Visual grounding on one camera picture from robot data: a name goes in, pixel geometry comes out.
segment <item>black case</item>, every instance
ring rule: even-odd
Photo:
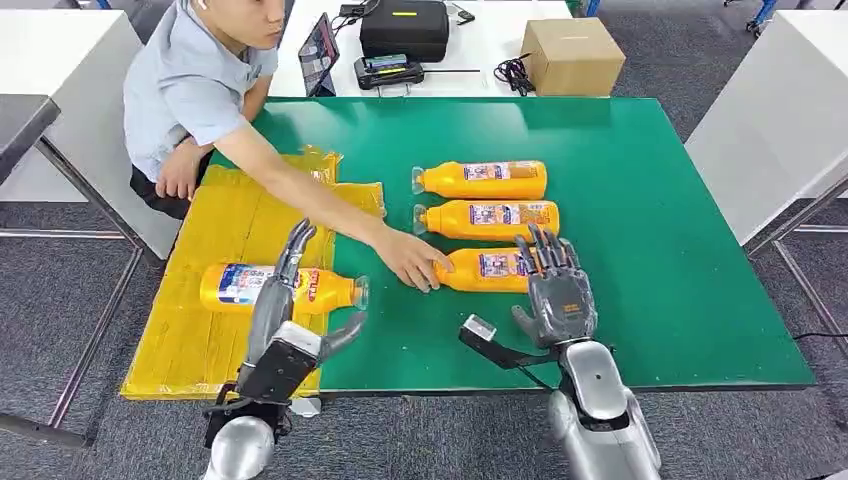
[[[440,62],[445,58],[449,36],[444,3],[380,0],[362,19],[359,41],[366,57],[402,53],[415,62]]]

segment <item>robot finger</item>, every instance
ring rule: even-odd
[[[537,327],[538,322],[536,322],[536,319],[528,315],[527,312],[525,312],[519,305],[513,305],[512,319],[515,320],[515,323],[518,324],[521,331],[533,340],[533,344],[538,347],[539,329]]]
[[[307,228],[309,228],[309,219],[304,218],[303,220],[297,222],[297,225],[295,225],[294,228],[291,229],[291,231],[289,232],[289,236],[286,239],[286,243],[283,245],[283,251],[282,253],[280,253],[280,258],[277,259],[277,265],[274,267],[275,274],[279,275],[280,272],[283,270],[283,267],[285,267],[289,263],[289,255],[291,252],[292,244],[294,243],[295,239],[297,239],[300,235],[303,234],[303,232],[306,231]]]
[[[297,238],[293,239],[294,243],[289,248],[288,259],[280,271],[280,279],[292,288],[294,288],[295,281],[297,280],[297,268],[300,266],[300,258],[303,257],[306,242],[315,235],[316,231],[317,228],[314,225],[308,227]]]
[[[545,229],[545,238],[548,240],[548,244],[551,246],[551,256],[554,260],[554,266],[557,268],[567,266],[568,254],[563,248],[562,244],[557,240],[556,235],[547,228]]]
[[[350,316],[343,327],[335,330],[321,339],[321,350],[318,353],[318,363],[332,357],[339,350],[356,340],[365,325],[365,312],[356,312]]]
[[[529,276],[539,273],[539,267],[536,265],[536,258],[533,257],[533,253],[527,245],[527,240],[524,240],[524,237],[521,235],[516,235],[515,244],[518,245],[518,251],[521,252],[521,263],[524,265],[524,270],[527,272],[527,275]]]
[[[553,266],[551,246],[545,242],[545,235],[535,223],[527,225],[530,228],[530,234],[533,235],[533,241],[536,242],[536,254],[539,255],[539,266],[543,272],[548,272]]]
[[[574,245],[564,238],[560,238],[559,243],[565,251],[568,266],[580,270],[580,259],[577,258],[577,250],[574,249]]]

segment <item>green table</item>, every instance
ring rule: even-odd
[[[344,154],[341,181],[382,181],[387,222],[411,230],[410,170],[447,160],[538,159],[597,301],[597,339],[615,347],[637,389],[802,388],[813,375],[709,192],[653,99],[271,100],[256,127],[281,152],[303,144]],[[227,164],[218,157],[215,161]],[[444,252],[483,245],[426,237]],[[323,367],[322,392],[532,388],[457,339],[477,313],[504,345],[534,351],[509,307],[523,295],[422,294],[368,247],[338,236],[334,270],[371,278],[362,336]],[[349,312],[336,311],[330,328]],[[549,383],[554,365],[534,367]]]

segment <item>orange bottle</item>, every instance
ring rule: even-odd
[[[527,272],[518,247],[468,248],[448,255],[453,272],[435,263],[439,281],[464,292],[527,293]]]
[[[559,209],[548,201],[451,200],[438,207],[416,205],[412,210],[416,235],[436,232],[448,238],[501,240],[516,235],[533,240],[528,223],[559,233]]]
[[[216,312],[252,312],[262,284],[273,274],[273,266],[212,265],[200,280],[200,303]],[[368,277],[353,280],[317,268],[298,270],[295,313],[320,315],[349,306],[364,310],[367,305]]]
[[[539,200],[545,195],[545,164],[524,162],[447,162],[427,170],[412,169],[412,193],[433,192],[445,198]]]

